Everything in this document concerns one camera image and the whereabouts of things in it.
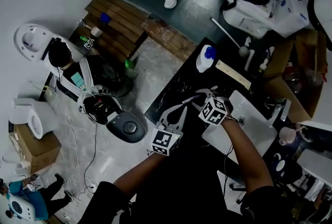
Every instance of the wooden pallet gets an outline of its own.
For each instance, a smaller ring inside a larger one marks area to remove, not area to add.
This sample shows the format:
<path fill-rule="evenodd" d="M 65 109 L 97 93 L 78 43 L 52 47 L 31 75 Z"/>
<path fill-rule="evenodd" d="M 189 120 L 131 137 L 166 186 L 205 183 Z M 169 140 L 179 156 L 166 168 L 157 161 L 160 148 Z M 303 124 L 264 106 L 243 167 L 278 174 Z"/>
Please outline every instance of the wooden pallet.
<path fill-rule="evenodd" d="M 149 18 L 147 13 L 121 0 L 92 0 L 86 11 L 86 24 L 103 31 L 102 35 L 95 39 L 95 43 L 101 55 L 109 62 L 122 64 L 134 54 L 147 36 L 182 61 L 195 49 L 196 45 L 174 28 Z M 102 13 L 110 16 L 111 21 L 108 24 L 100 20 Z M 93 38 L 88 28 L 78 27 L 71 40 L 80 41 L 80 36 Z"/>

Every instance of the black table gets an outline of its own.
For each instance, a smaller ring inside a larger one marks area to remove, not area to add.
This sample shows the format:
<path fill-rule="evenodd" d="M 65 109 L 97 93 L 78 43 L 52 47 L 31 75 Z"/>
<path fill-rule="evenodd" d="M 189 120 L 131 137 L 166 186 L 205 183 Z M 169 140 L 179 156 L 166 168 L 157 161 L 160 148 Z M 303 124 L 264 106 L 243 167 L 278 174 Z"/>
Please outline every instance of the black table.
<path fill-rule="evenodd" d="M 196 68 L 196 59 L 199 53 L 201 52 L 204 45 L 211 45 L 217 49 L 217 56 L 214 61 L 214 64 L 211 68 L 206 70 L 204 73 L 199 73 Z M 244 70 L 246 59 L 240 58 L 238 54 L 239 50 L 232 44 L 220 46 L 211 42 L 209 39 L 205 38 L 195 49 L 192 55 L 187 59 L 179 71 L 174 75 L 171 81 L 166 85 L 164 90 L 158 95 L 155 101 L 151 104 L 149 109 L 145 112 L 145 116 L 154 124 L 159 121 L 162 113 L 168 108 L 181 104 L 183 100 L 193 96 L 195 91 L 202 88 L 212 88 L 213 86 L 218 86 L 217 91 L 221 96 L 230 97 L 234 90 L 238 90 L 243 96 L 245 96 L 255 107 L 259 110 L 266 119 L 269 119 L 272 114 L 272 110 L 267 109 L 264 106 L 267 94 L 264 92 L 261 83 L 262 78 L 252 77 L 248 72 Z M 227 76 L 219 69 L 215 67 L 215 64 L 218 60 L 223 61 L 243 77 L 248 79 L 251 83 L 251 89 L 248 91 L 237 81 Z M 251 66 L 251 68 L 258 69 L 259 64 Z M 203 141 L 201 135 L 204 130 L 207 128 L 207 124 L 204 123 L 198 117 L 198 111 L 190 104 L 187 104 L 188 112 L 186 121 L 183 127 L 184 137 L 183 139 L 198 142 Z M 172 115 L 169 116 L 168 121 L 171 123 L 177 123 L 180 114 L 182 113 L 183 108 L 175 111 Z M 274 123 L 274 127 L 279 131 L 284 127 L 286 123 L 282 122 L 280 119 L 277 119 Z M 282 157 L 287 160 L 291 159 L 294 153 L 296 152 L 300 139 L 297 138 L 295 142 L 291 145 L 281 147 L 278 143 L 278 137 L 272 143 L 271 147 L 264 154 L 263 158 L 266 161 L 267 165 L 272 165 L 274 161 L 274 154 L 280 153 Z M 224 159 L 225 155 L 220 151 L 216 150 L 215 158 L 220 160 L 221 172 L 224 172 Z M 239 183 L 243 183 L 239 166 L 233 162 L 231 159 L 227 158 L 226 160 L 227 175 L 232 179 L 236 180 Z"/>

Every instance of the black hair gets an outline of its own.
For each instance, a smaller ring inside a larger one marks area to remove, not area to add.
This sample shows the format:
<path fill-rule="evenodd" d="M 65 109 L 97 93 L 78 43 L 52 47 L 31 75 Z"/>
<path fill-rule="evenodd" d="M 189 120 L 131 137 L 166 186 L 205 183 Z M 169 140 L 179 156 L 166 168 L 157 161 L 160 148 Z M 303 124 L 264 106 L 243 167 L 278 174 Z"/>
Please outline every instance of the black hair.
<path fill-rule="evenodd" d="M 12 218 L 13 216 L 13 213 L 10 211 L 10 210 L 6 210 L 6 216 L 9 217 L 9 218 Z"/>
<path fill-rule="evenodd" d="M 49 47 L 48 58 L 54 67 L 64 67 L 71 61 L 71 53 L 66 43 L 56 38 Z"/>

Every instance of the blue shirt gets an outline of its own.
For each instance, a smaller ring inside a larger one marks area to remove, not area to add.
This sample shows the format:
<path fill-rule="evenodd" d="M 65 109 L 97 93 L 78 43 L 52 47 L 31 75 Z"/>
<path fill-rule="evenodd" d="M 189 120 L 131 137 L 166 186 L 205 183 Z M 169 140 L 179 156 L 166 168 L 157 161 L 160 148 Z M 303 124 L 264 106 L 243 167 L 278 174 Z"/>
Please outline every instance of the blue shirt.
<path fill-rule="evenodd" d="M 9 192 L 12 195 L 26 199 L 34 206 L 36 212 L 36 220 L 48 219 L 46 204 L 39 191 L 31 192 L 28 189 L 23 190 L 23 182 L 14 181 L 9 184 Z"/>

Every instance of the white container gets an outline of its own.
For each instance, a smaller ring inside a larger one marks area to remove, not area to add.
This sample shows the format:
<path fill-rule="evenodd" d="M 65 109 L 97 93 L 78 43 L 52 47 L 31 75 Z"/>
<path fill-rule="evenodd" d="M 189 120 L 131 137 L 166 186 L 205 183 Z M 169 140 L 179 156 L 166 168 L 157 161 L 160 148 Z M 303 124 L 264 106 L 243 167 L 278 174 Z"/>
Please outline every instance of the white container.
<path fill-rule="evenodd" d="M 200 73 L 210 68 L 216 58 L 216 49 L 211 45 L 204 45 L 202 51 L 197 57 L 196 67 Z"/>

